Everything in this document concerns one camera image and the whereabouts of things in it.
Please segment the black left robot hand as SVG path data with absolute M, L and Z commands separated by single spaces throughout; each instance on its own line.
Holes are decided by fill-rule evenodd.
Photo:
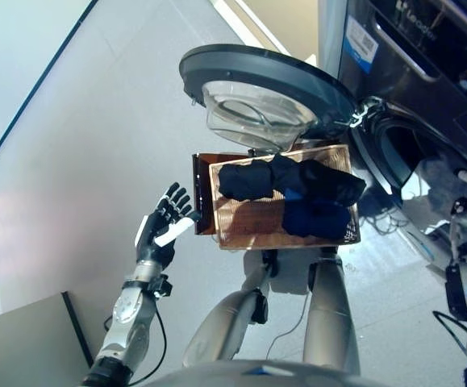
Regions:
M 136 262 L 152 260 L 166 269 L 173 260 L 177 237 L 200 219 L 200 212 L 190 205 L 186 189 L 174 182 L 161 195 L 152 213 L 140 222 L 134 242 Z

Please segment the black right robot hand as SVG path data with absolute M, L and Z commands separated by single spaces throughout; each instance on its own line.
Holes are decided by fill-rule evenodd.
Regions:
M 430 187 L 427 199 L 435 212 L 448 214 L 458 198 L 467 198 L 467 183 L 457 177 L 444 161 L 425 160 L 422 174 Z

